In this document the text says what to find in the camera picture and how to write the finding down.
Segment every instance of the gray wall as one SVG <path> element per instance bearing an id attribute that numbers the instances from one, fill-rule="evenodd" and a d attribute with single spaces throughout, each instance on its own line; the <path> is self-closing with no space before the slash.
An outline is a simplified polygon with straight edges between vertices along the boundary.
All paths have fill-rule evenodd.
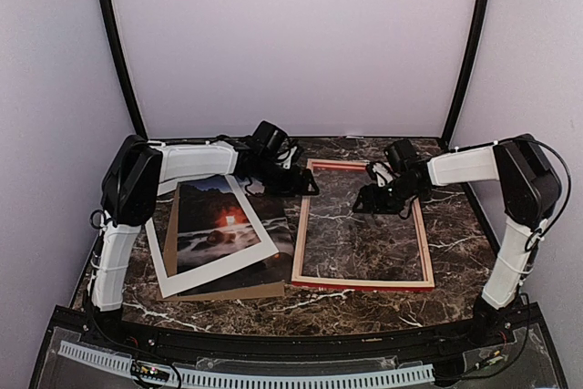
<path id="1" fill-rule="evenodd" d="M 571 386 L 583 387 L 583 0 L 490 1 L 455 144 L 524 132 L 558 149 L 574 177 L 572 201 L 527 289 L 542 306 Z M 499 189 L 476 189 L 501 236 Z"/>
<path id="2" fill-rule="evenodd" d="M 152 137 L 439 136 L 474 0 L 115 0 Z"/>
<path id="3" fill-rule="evenodd" d="M 0 386 L 27 387 L 129 131 L 97 0 L 0 0 Z"/>

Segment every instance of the white picture mat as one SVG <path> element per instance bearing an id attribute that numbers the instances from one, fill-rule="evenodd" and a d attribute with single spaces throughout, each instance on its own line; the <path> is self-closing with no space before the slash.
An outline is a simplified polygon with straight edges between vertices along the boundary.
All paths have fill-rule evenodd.
<path id="1" fill-rule="evenodd" d="M 146 222 L 146 234 L 148 236 L 149 249 L 152 253 L 154 269 L 156 271 L 156 276 L 158 277 L 162 297 L 166 298 L 188 289 L 192 289 L 193 287 L 198 287 L 201 284 L 212 282 L 225 275 L 238 271 L 245 266 L 264 260 L 278 252 L 277 247 L 271 240 L 267 231 L 263 228 L 263 225 L 261 225 L 260 219 L 257 217 L 255 210 L 247 200 L 247 197 L 240 188 L 237 180 L 231 175 L 226 175 L 225 179 L 229 183 L 233 194 L 245 212 L 247 219 L 249 219 L 249 223 L 259 237 L 260 242 L 249 248 L 245 248 L 244 250 L 234 252 L 231 255 L 212 261 L 203 266 L 199 266 L 198 268 L 169 277 L 164 266 L 164 259 L 162 258 L 162 253 L 160 251 L 158 236 L 156 235 L 156 230 L 154 228 L 154 221 L 149 219 L 148 222 Z"/>
<path id="2" fill-rule="evenodd" d="M 440 136 L 475 0 L 113 0 L 153 138 Z"/>

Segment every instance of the black pole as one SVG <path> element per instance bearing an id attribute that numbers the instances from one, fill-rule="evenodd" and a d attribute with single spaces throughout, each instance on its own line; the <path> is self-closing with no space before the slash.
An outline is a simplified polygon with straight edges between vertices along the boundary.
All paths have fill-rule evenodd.
<path id="1" fill-rule="evenodd" d="M 449 146 L 452 136 L 454 135 L 455 125 L 459 119 L 459 114 L 464 105 L 465 93 L 472 75 L 472 68 L 476 60 L 477 46 L 480 42 L 480 35 L 482 34 L 482 26 L 484 25 L 484 17 L 486 15 L 486 5 L 488 0 L 476 0 L 474 6 L 474 15 L 472 16 L 472 25 L 470 26 L 469 36 L 467 38 L 467 45 L 465 46 L 464 61 L 462 61 L 462 68 L 459 72 L 457 85 L 455 86 L 454 98 L 452 105 L 449 108 L 447 121 L 445 122 L 444 132 L 441 135 L 441 140 L 446 146 Z"/>
<path id="2" fill-rule="evenodd" d="M 136 134 L 142 138 L 148 139 L 146 127 L 144 126 L 144 120 L 142 120 L 142 116 L 139 113 L 138 102 L 136 100 L 136 95 L 134 94 L 134 88 L 131 86 L 131 80 L 129 79 L 128 66 L 126 66 L 126 59 L 124 58 L 124 52 L 121 48 L 121 41 L 119 39 L 118 25 L 116 24 L 113 4 L 111 0 L 99 0 L 99 4 L 101 5 L 103 22 L 106 26 L 109 48 L 111 49 L 113 62 L 118 72 L 119 84 L 121 85 L 121 91 L 124 95 L 124 99 L 126 100 L 126 106 L 128 107 L 129 116 L 131 117 L 131 123 L 134 126 Z"/>

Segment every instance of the slotted white strip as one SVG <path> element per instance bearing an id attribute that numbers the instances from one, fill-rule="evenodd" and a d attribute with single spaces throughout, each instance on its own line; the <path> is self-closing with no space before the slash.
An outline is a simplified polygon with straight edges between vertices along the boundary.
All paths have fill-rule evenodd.
<path id="1" fill-rule="evenodd" d="M 87 364 L 110 374 L 131 378 L 131 359 L 93 350 L 83 345 L 61 342 L 59 355 Z M 170 373 L 167 386 L 176 387 L 177 378 L 167 366 L 158 366 Z M 365 374 L 326 375 L 326 376 L 263 376 L 216 374 L 178 368 L 183 388 L 209 389 L 384 389 L 406 387 L 413 384 L 431 383 L 433 366 L 431 364 L 391 371 Z"/>

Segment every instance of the table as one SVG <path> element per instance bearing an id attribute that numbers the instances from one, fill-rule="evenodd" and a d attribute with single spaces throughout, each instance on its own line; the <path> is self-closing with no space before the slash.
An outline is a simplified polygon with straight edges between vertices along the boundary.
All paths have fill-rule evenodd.
<path id="1" fill-rule="evenodd" d="M 383 160 L 395 138 L 299 138 L 306 159 Z M 412 138 L 423 157 L 441 153 L 432 138 Z M 300 199 L 285 200 L 292 233 Z M 156 214 L 169 216 L 170 203 Z M 495 261 L 483 230 L 458 185 L 434 190 L 422 203 L 434 269 L 432 292 L 326 291 L 286 285 L 286 296 L 248 301 L 159 302 L 158 284 L 145 232 L 131 254 L 124 290 L 123 320 L 194 332 L 262 336 L 337 335 L 396 331 L 469 319 L 476 296 Z M 77 288 L 81 308 L 88 270 Z"/>

